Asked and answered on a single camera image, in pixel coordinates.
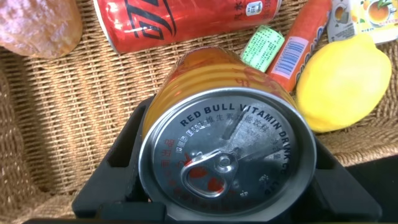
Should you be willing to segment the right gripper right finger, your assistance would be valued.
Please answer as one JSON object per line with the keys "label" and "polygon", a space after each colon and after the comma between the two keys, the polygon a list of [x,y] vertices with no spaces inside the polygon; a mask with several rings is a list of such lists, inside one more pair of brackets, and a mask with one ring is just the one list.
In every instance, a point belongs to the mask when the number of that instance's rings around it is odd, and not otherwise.
{"label": "right gripper right finger", "polygon": [[382,208],[373,196],[316,140],[313,179],[281,222],[376,222]]}

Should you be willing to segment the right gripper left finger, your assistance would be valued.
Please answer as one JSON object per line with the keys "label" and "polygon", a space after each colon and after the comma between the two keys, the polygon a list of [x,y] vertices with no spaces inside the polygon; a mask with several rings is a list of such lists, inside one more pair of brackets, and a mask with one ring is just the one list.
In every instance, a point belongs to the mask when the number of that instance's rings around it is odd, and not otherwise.
{"label": "right gripper left finger", "polygon": [[78,218],[163,218],[165,205],[148,201],[139,174],[144,116],[150,97],[134,110],[95,172],[72,203]]}

